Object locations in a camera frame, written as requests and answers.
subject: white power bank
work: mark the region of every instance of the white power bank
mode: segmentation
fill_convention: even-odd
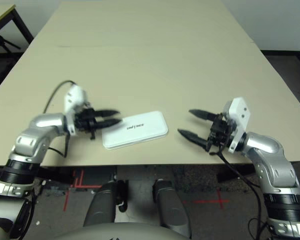
[[[122,122],[102,129],[102,143],[106,149],[162,138],[168,126],[160,111],[147,112],[122,119]]]

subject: black table leg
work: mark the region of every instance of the black table leg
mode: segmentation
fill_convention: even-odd
[[[27,42],[30,44],[33,41],[34,37],[30,33],[27,26],[25,25],[24,21],[22,21],[22,18],[19,16],[18,12],[15,9],[13,9],[11,11],[11,14],[13,15],[12,20],[13,20],[14,24],[19,29],[19,31],[22,33],[22,35],[27,40]]]

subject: red tape mark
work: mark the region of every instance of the red tape mark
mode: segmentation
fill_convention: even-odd
[[[218,199],[219,199],[219,203],[220,203],[220,208],[221,208],[221,209],[224,209],[224,205],[222,204],[222,199],[221,199],[221,194],[220,194],[219,188],[216,189],[216,193],[218,194]]]
[[[65,192],[65,201],[64,201],[64,205],[63,205],[64,212],[67,210],[68,199],[69,199],[69,190]]]
[[[221,200],[195,200],[192,201],[194,204],[222,204],[228,203],[228,199],[221,199]]]
[[[73,188],[75,187],[76,189],[99,189],[102,187],[102,185],[82,185],[83,179],[84,179],[84,174],[85,171],[81,169],[81,174],[80,174],[80,181],[78,184],[78,177],[75,178],[74,185],[72,184],[70,187]],[[76,176],[76,170],[72,172],[72,176]],[[63,211],[65,212],[67,210],[67,205],[69,201],[69,190],[65,192],[65,201],[63,205]]]
[[[222,199],[219,189],[217,189],[216,192],[218,195],[218,200],[214,200],[214,199],[213,200],[193,200],[193,201],[190,201],[190,203],[193,203],[193,204],[220,204],[220,208],[223,209],[224,208],[223,203],[229,203],[229,199]]]

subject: silver robot arm segment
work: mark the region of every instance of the silver robot arm segment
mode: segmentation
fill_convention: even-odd
[[[270,230],[279,237],[300,239],[300,185],[282,145],[274,138],[249,132],[241,152],[254,164]]]
[[[18,238],[27,223],[34,187],[48,147],[55,137],[66,134],[61,113],[43,114],[33,119],[17,138],[0,176],[0,240]]]
[[[230,153],[241,152],[254,164],[268,213],[267,223],[273,239],[300,239],[300,185],[292,164],[284,155],[283,146],[274,138],[246,133],[250,111],[244,99],[237,97],[226,103],[222,113],[214,114],[200,109],[189,112],[212,121],[207,139],[196,133],[178,129],[190,142],[209,152],[219,147],[220,156],[227,147]]]

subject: cable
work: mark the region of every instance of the cable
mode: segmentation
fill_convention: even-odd
[[[35,189],[32,189],[31,191],[31,210],[30,210],[30,216],[29,216],[29,219],[28,219],[28,222],[26,223],[26,226],[22,232],[22,234],[20,235],[19,239],[18,240],[22,240],[24,239],[29,227],[30,227],[30,224],[32,222],[32,218],[34,217],[34,213],[35,213],[35,201],[36,201],[36,194],[35,194]]]
[[[223,145],[219,144],[219,151],[218,152],[210,152],[209,154],[214,156],[214,155],[218,155],[220,153],[222,153],[222,151],[225,149],[225,147],[228,145],[229,139],[230,139],[230,135],[232,133],[232,126],[229,125],[228,127],[228,134],[226,136],[226,139],[223,143]],[[252,181],[250,181],[249,179],[247,179],[245,176],[243,176],[230,162],[228,162],[226,159],[225,161],[223,161],[225,163],[225,165],[230,168],[230,170],[232,172],[234,172],[235,174],[237,174],[241,179],[245,179],[246,182],[248,182],[249,184],[251,184],[252,186],[255,186],[256,188],[260,188],[259,185],[253,183]]]
[[[59,151],[58,149],[55,149],[53,147],[48,147],[48,149],[56,152],[57,154],[59,154],[60,156],[62,156],[64,158],[66,158],[68,155],[69,140],[70,140],[70,134],[67,133],[67,135],[65,136],[64,153],[62,153],[61,151]]]
[[[225,159],[224,155],[222,154],[222,152],[217,152],[216,155],[230,168],[232,169],[231,164]],[[258,204],[258,213],[257,213],[257,219],[258,219],[258,223],[257,223],[257,228],[256,228],[256,237],[254,238],[254,240],[259,240],[260,239],[260,234],[261,234],[261,200],[260,197],[257,193],[257,191],[253,188],[253,186],[250,184],[250,181],[248,181],[244,176],[242,176],[240,173],[238,174],[239,178],[244,181],[245,184],[248,185],[248,187],[253,191],[256,200],[257,200],[257,204]]]
[[[49,100],[48,102],[46,103],[45,107],[44,107],[44,110],[43,110],[43,113],[45,114],[48,110],[48,107],[52,101],[52,99],[54,98],[54,96],[56,95],[57,91],[64,85],[64,84],[67,84],[67,83],[71,83],[72,85],[76,84],[74,81],[72,80],[66,80],[66,81],[63,81],[61,82],[58,86],[56,86],[56,88],[53,90],[51,96],[49,97]],[[69,148],[69,140],[70,140],[70,134],[68,133],[66,136],[65,136],[65,144],[64,144],[64,153],[62,153],[61,151],[59,151],[58,149],[55,149],[53,147],[49,147],[48,149],[49,150],[52,150],[52,151],[55,151],[56,153],[58,153],[59,155],[61,155],[62,157],[66,158],[67,155],[68,155],[68,148]]]
[[[57,93],[57,91],[59,90],[59,88],[61,88],[64,84],[67,84],[67,83],[71,83],[71,84],[76,84],[74,81],[71,81],[71,80],[66,80],[66,81],[63,81],[61,82],[58,86],[56,86],[56,88],[53,90],[48,102],[46,103],[45,107],[44,107],[44,110],[43,110],[43,113],[45,114],[48,110],[48,107],[52,101],[52,99],[54,98],[55,94]]]
[[[64,154],[63,154],[61,151],[59,151],[58,149],[55,149],[55,148],[53,148],[53,147],[48,147],[48,149],[50,149],[50,150],[56,152],[57,154],[61,155],[62,157],[65,157]]]
[[[256,218],[256,217],[251,218],[251,219],[248,221],[247,227],[248,227],[248,231],[249,231],[249,234],[250,234],[251,238],[255,240],[255,237],[253,236],[253,234],[251,233],[251,230],[250,230],[250,224],[251,224],[251,222],[252,222],[253,220],[258,220],[258,218]],[[263,224],[262,227],[261,227],[261,228],[263,228],[263,229],[261,229],[260,235],[261,235],[262,231],[265,229],[265,227],[268,225],[268,224],[267,224],[266,222],[264,222],[264,221],[261,221],[261,223]]]

